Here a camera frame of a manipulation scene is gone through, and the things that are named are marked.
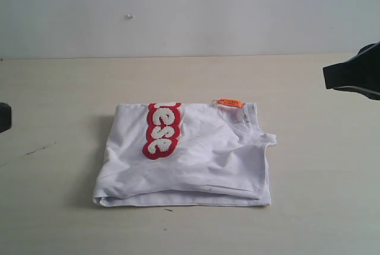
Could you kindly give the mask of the orange neck label tag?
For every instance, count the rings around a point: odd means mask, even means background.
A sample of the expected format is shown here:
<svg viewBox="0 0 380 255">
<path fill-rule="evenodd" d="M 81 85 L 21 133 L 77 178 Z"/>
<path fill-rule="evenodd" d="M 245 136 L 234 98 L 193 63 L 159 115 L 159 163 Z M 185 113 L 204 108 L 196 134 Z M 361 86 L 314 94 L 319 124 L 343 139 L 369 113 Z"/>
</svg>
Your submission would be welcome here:
<svg viewBox="0 0 380 255">
<path fill-rule="evenodd" d="M 236 99 L 218 99 L 217 104 L 233 108 L 243 108 L 243 103 Z"/>
</svg>

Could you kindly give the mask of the white t-shirt with red lettering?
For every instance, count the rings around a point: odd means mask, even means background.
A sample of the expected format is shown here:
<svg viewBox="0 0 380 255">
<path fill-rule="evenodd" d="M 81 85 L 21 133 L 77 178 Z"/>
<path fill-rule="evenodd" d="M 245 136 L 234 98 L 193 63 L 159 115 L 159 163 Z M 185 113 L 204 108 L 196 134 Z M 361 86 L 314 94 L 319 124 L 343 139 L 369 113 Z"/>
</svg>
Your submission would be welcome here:
<svg viewBox="0 0 380 255">
<path fill-rule="evenodd" d="M 266 149 L 257 106 L 120 104 L 93 201 L 119 206 L 268 206 Z"/>
</svg>

